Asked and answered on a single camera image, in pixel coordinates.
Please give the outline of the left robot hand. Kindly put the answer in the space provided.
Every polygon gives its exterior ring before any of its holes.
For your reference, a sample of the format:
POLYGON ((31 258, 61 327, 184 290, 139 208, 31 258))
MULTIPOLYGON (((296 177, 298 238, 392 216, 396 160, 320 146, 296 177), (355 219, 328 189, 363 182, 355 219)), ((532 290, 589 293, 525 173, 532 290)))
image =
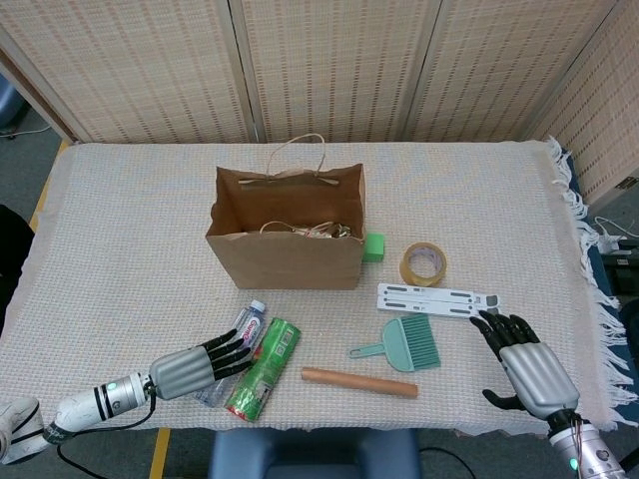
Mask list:
POLYGON ((172 400, 205 389, 251 365, 251 348, 236 329, 156 359, 149 369, 156 397, 172 400))

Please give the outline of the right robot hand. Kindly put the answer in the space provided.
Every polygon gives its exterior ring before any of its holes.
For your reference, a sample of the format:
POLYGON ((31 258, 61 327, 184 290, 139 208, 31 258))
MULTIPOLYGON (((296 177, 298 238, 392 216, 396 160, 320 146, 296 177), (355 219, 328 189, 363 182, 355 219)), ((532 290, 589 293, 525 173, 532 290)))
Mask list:
POLYGON ((522 410, 551 422, 576 413, 580 394, 553 350, 522 317, 482 310, 469 319, 504 370, 514 394, 484 389, 484 398, 501 410, 522 410))

